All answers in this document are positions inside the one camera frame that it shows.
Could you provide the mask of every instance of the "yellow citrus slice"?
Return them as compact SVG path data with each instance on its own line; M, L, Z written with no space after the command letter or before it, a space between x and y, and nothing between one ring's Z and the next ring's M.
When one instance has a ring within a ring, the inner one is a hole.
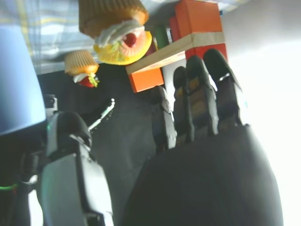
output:
M94 51L98 54L98 59L103 63L129 65L141 59L146 54L151 46L151 42L151 33L145 32L145 35L141 39L138 38L135 46L130 48L130 50L126 49L122 44L116 43L104 48L94 45Z

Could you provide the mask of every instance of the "plaid tablecloth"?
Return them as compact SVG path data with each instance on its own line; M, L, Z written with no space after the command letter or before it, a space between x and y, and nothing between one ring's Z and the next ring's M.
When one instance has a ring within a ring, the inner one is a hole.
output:
M176 0L142 0L150 15L169 1ZM225 13L247 0L204 1L218 3ZM78 13L78 0L1 0L0 26L21 29L36 73L44 74L63 70L65 53L79 49L93 53L94 41L79 32Z

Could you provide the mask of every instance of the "red strawberry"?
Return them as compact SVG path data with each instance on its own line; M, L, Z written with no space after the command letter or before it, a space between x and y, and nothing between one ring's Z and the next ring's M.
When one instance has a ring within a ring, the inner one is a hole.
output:
M82 81L79 82L79 84L82 86L89 87L89 88L94 87L94 85L92 83L90 83L89 76L85 77Z
M130 34L127 34L126 36L123 37L123 41L127 46L132 48L133 45L135 45L135 43L137 41L137 38L136 38L135 34L130 33Z

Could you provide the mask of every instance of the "white frosting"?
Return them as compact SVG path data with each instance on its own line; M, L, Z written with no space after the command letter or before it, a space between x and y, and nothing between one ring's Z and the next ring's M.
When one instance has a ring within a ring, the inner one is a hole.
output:
M129 33L134 33L138 37L142 31L144 31L144 26L141 26L137 20L123 21L103 30L100 36L95 39L95 44L99 47L105 47L122 40Z
M76 76L73 77L73 81L75 83L78 83L78 82L82 81L87 76L89 76L89 75L86 74L86 73L78 74L78 75L76 75Z

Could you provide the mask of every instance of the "green wire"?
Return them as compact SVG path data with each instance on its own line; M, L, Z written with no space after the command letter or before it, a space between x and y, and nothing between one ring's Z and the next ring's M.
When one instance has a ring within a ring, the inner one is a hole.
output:
M8 186L8 187L0 187L0 191L11 191L14 190L17 187L17 184L14 184L12 186Z

